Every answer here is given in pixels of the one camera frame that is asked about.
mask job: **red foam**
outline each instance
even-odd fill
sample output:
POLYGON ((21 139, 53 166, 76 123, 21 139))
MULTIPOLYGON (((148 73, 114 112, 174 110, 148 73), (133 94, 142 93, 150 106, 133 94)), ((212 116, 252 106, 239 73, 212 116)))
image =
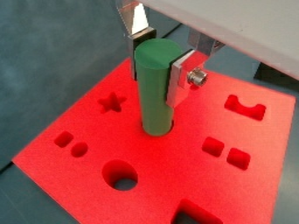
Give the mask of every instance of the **red foam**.
POLYGON ((170 133, 152 137, 125 60, 13 159, 80 223, 170 223, 177 212, 209 224, 271 223, 295 98, 206 72, 170 133), (265 106, 261 121, 224 108, 229 95, 265 106), (137 181, 132 190, 113 189, 120 178, 137 181))

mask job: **green cylinder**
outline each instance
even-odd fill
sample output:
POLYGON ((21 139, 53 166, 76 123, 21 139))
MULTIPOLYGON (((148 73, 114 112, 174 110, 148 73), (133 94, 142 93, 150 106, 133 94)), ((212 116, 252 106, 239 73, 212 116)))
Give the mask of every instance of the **green cylinder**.
POLYGON ((153 38, 134 49, 134 70, 141 105, 142 127, 150 136, 172 128, 173 109, 165 104, 170 62, 182 54, 169 39, 153 38))

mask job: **hole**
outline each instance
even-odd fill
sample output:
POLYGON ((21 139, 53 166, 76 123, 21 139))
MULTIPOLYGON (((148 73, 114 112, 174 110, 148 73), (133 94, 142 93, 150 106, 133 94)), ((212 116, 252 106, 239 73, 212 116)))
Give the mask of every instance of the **hole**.
POLYGON ((239 103, 239 98, 233 94, 228 96, 228 99, 224 104, 224 108, 243 116, 247 116, 247 117, 257 120, 257 121, 263 120, 265 110, 267 110, 267 107, 261 104, 257 104, 252 108, 243 106, 239 103))
POLYGON ((198 224, 198 222, 186 213, 178 212, 172 224, 198 224))
POLYGON ((118 191, 128 191, 136 187, 136 170, 121 160, 109 161, 102 167, 101 175, 106 184, 118 191))
POLYGON ((206 210, 182 199, 172 218, 172 224, 222 224, 222 221, 206 210))
POLYGON ((54 138, 53 143, 64 148, 73 139, 73 135, 68 131, 62 131, 58 136, 54 138))
POLYGON ((105 114, 109 110, 121 112, 121 103, 126 100, 125 97, 118 97, 114 92, 109 94, 106 99, 98 99, 97 103, 101 105, 100 113, 105 114))
POLYGON ((88 152, 88 145, 85 143, 76 143, 70 148, 70 155, 74 158, 81 158, 88 152))
POLYGON ((228 153, 226 161, 239 169, 245 170, 248 168, 249 155, 244 151, 232 148, 228 153))
POLYGON ((213 157, 218 157, 224 149, 224 143, 212 137, 206 137, 201 145, 201 150, 208 152, 213 157))

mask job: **star-shaped hole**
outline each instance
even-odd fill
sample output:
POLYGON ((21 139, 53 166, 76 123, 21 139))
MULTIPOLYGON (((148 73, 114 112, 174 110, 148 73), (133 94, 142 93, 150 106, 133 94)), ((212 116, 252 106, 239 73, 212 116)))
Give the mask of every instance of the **star-shaped hole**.
POLYGON ((121 112, 121 103, 126 100, 125 97, 118 97, 114 92, 109 94, 106 99, 98 99, 97 103, 101 105, 100 113, 105 114, 109 110, 121 112))

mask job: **gray background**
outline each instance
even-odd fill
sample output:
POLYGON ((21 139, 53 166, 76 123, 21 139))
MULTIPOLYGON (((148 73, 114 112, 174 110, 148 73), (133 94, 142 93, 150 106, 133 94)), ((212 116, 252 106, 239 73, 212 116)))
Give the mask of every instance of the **gray background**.
MULTIPOLYGON (((150 26, 162 36, 177 23, 150 11, 150 26)), ((184 49, 188 28, 166 37, 184 49)), ((14 165, 13 155, 61 112, 126 57, 126 46, 108 1, 0 0, 0 223, 76 223, 14 165)), ((283 91, 253 80, 257 61, 224 47, 206 68, 283 91)), ((273 222, 297 224, 299 108, 284 159, 273 222)))

